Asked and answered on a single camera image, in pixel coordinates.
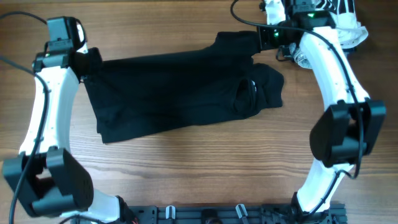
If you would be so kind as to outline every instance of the black cable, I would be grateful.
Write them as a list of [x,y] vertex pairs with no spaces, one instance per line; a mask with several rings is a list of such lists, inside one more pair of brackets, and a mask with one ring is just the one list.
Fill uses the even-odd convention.
[[250,25],[250,26],[256,26],[256,27],[263,27],[266,29],[285,29],[285,30],[296,30],[296,31],[300,31],[300,32],[307,32],[309,34],[314,35],[315,37],[318,37],[319,39],[321,39],[322,41],[324,41],[324,43],[326,43],[326,45],[329,47],[330,50],[333,51],[333,53],[336,55],[341,68],[344,71],[344,75],[346,77],[346,81],[347,81],[347,85],[348,85],[348,90],[351,93],[351,96],[353,97],[354,100],[354,106],[355,106],[355,110],[357,112],[357,119],[358,119],[358,129],[359,129],[359,152],[358,152],[358,158],[356,160],[356,167],[355,167],[355,173],[354,175],[351,175],[349,172],[345,171],[345,170],[339,170],[337,172],[335,172],[335,177],[332,180],[332,183],[329,186],[329,189],[326,191],[326,194],[324,195],[324,197],[321,199],[321,201],[319,202],[319,204],[308,214],[306,215],[306,218],[308,218],[309,216],[313,215],[325,202],[326,199],[329,197],[329,195],[331,194],[331,191],[333,190],[339,176],[341,173],[347,175],[350,179],[356,179],[359,175],[359,170],[361,168],[361,160],[362,160],[362,156],[363,156],[363,139],[364,139],[364,124],[363,124],[363,120],[362,120],[362,112],[361,112],[361,108],[359,107],[359,103],[358,103],[358,99],[355,95],[355,91],[354,91],[354,86],[351,82],[351,79],[349,78],[348,75],[348,71],[347,68],[344,64],[343,59],[340,57],[339,53],[337,52],[335,46],[333,46],[333,44],[331,44],[326,38],[324,38],[322,35],[317,34],[316,32],[312,31],[312,30],[306,30],[306,29],[302,29],[302,28],[297,28],[297,27],[282,27],[282,26],[274,26],[274,25],[267,25],[267,24],[260,24],[257,22],[250,22],[250,21],[246,21],[240,17],[238,17],[235,12],[234,12],[234,6],[235,4],[238,2],[239,0],[234,0],[234,2],[231,4],[230,7],[230,11],[231,11],[231,15],[239,22],[242,22],[244,24]]
[[86,220],[86,221],[89,221],[89,222],[95,222],[95,223],[98,223],[98,224],[105,224],[105,222],[101,222],[100,220],[95,220],[93,218],[88,218],[88,217],[84,217],[84,216],[81,216],[81,215],[72,215],[71,217],[68,217],[68,218],[62,220],[59,224],[64,224],[67,221],[69,221],[71,219],[74,219],[74,218],[77,218],[77,219],[80,219],[80,220]]
[[[38,16],[35,16],[35,15],[31,14],[31,13],[21,12],[21,11],[5,13],[5,14],[0,16],[0,19],[3,19],[5,17],[11,16],[11,15],[30,16],[30,17],[33,17],[33,18],[39,20],[40,22],[43,22],[44,24],[47,24],[47,22],[44,19],[42,19],[42,18],[40,18]],[[33,75],[35,78],[37,78],[40,81],[40,83],[43,85],[43,94],[44,94],[43,112],[42,112],[42,117],[40,119],[39,128],[37,130],[37,135],[36,135],[36,138],[35,138],[35,144],[33,146],[32,152],[30,153],[30,156],[29,156],[29,158],[28,158],[28,160],[26,162],[24,170],[22,171],[21,177],[18,180],[17,187],[16,187],[16,189],[14,191],[14,196],[13,196],[12,201],[11,201],[10,213],[9,213],[9,224],[13,224],[14,223],[15,208],[16,208],[19,192],[21,191],[21,187],[24,184],[24,181],[25,181],[27,173],[28,173],[30,167],[32,166],[33,158],[36,155],[37,150],[39,149],[40,142],[42,141],[44,124],[45,124],[45,120],[46,120],[46,117],[47,117],[47,111],[48,111],[48,108],[49,108],[49,88],[48,88],[46,82],[43,80],[42,77],[36,75],[33,71],[29,70],[28,68],[25,68],[22,65],[19,65],[19,64],[13,62],[12,60],[7,59],[6,57],[4,57],[2,55],[0,55],[0,60],[2,60],[3,62],[8,63],[9,65],[11,65],[11,66],[13,66],[15,68],[18,68],[18,69],[20,69],[20,70],[22,70],[24,72],[27,72],[27,73]]]
[[7,16],[12,16],[12,15],[30,16],[30,17],[33,17],[33,18],[37,19],[38,21],[40,21],[40,22],[42,22],[44,24],[47,24],[47,22],[43,18],[40,18],[39,16],[33,15],[31,13],[28,13],[28,12],[22,12],[22,11],[7,12],[7,13],[1,15],[0,19],[3,19],[5,17],[7,17]]

